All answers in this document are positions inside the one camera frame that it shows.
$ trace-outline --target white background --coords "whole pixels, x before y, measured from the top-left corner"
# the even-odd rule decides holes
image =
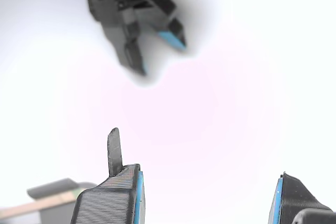
[[[336,209],[335,0],[176,0],[189,51],[119,66],[86,0],[0,0],[0,205],[107,175],[119,127],[146,223],[266,223],[279,175]]]

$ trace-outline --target blue rubber pad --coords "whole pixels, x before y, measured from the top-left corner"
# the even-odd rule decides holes
[[[166,40],[171,46],[179,49],[179,50],[185,50],[185,45],[170,31],[161,31],[159,32],[159,35]]]
[[[134,224],[139,224],[140,220],[140,204],[141,204],[141,196],[142,196],[142,188],[143,188],[143,173],[139,171],[138,174],[138,183],[136,187],[136,201],[135,201],[135,213],[134,213]]]
[[[274,207],[274,217],[273,217],[272,224],[280,223],[282,183],[283,183],[283,178],[280,178],[278,180],[277,190],[275,192],[275,207]]]

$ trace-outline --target black plastic piece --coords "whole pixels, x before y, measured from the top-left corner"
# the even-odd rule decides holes
[[[331,211],[329,207],[319,203],[297,178],[284,173],[283,180],[280,224],[292,223],[294,217],[306,208]]]
[[[331,210],[306,208],[295,216],[292,224],[336,224],[336,213]]]
[[[78,196],[71,224],[134,224],[140,165],[122,165],[117,128],[108,136],[108,164],[109,177]]]

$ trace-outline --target ridged plastic surface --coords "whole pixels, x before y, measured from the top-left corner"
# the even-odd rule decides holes
[[[117,176],[82,192],[71,224],[133,224],[139,170],[140,165],[125,166]]]
[[[297,178],[285,173],[283,179],[280,224],[291,224],[296,214],[305,208],[330,210],[319,203]]]

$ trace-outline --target wooden stick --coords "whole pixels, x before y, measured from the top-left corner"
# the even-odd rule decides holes
[[[74,202],[76,201],[79,194],[84,190],[86,189],[79,188],[76,190],[67,191],[65,193],[45,197],[36,200],[35,202],[24,204],[18,207],[0,210],[0,220]]]

